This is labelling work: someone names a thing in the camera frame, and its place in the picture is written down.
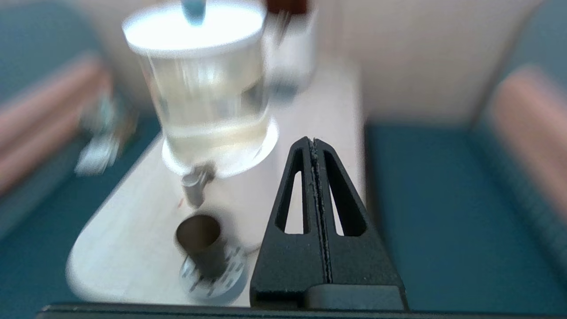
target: dispenser lid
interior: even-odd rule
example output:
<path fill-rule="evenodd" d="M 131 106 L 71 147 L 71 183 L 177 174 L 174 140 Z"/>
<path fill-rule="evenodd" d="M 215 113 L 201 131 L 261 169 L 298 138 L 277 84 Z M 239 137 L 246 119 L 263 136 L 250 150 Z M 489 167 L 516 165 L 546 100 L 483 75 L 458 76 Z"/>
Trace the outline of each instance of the dispenser lid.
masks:
<path fill-rule="evenodd" d="M 196 58 L 259 41 L 265 16 L 266 9 L 260 5 L 242 0 L 208 0 L 202 20 L 195 22 L 187 15 L 187 3 L 184 6 L 177 1 L 135 13 L 122 29 L 128 46 L 142 56 Z"/>

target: cup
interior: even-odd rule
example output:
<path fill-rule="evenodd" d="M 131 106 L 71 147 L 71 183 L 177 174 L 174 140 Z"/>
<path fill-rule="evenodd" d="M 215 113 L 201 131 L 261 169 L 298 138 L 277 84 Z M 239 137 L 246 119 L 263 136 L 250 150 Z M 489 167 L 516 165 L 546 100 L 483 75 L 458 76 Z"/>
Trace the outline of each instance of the cup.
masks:
<path fill-rule="evenodd" d="M 176 238 L 204 278 L 217 279 L 225 273 L 226 241 L 221 237 L 221 225 L 214 217 L 191 216 L 177 227 Z"/>

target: wall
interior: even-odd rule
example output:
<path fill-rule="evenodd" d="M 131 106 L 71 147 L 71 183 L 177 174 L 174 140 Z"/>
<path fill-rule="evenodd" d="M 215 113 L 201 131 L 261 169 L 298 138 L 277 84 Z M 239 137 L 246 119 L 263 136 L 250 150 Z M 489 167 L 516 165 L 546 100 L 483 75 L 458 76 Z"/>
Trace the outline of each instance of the wall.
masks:
<path fill-rule="evenodd" d="M 62 0 L 100 32 L 120 80 L 149 96 L 121 32 L 134 10 L 159 0 Z M 372 119 L 462 123 L 473 114 L 515 31 L 540 0 L 314 0 L 320 48 L 363 68 Z"/>

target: pink upholstery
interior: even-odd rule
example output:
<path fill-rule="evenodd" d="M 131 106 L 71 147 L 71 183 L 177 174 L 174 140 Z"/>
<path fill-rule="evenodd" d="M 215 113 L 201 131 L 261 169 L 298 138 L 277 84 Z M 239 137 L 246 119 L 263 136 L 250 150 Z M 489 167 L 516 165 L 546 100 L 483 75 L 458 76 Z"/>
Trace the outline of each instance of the pink upholstery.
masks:
<path fill-rule="evenodd" d="M 496 129 L 567 223 L 567 97 L 536 67 L 506 79 L 493 107 Z"/>
<path fill-rule="evenodd" d="M 8 102 L 0 113 L 0 195 L 69 142 L 81 112 L 96 105 L 112 77 L 90 54 Z"/>

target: water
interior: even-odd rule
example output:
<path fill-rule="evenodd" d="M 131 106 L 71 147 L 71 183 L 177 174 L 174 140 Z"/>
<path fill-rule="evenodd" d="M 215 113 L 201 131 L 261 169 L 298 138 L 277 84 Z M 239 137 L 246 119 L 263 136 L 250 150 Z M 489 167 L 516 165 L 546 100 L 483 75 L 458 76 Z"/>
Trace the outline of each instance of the water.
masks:
<path fill-rule="evenodd" d="M 261 78 L 243 90 L 213 86 L 214 96 L 159 84 L 159 90 L 155 82 L 151 86 L 154 104 L 170 149 L 183 165 L 214 162 L 222 170 L 258 153 L 269 122 Z"/>

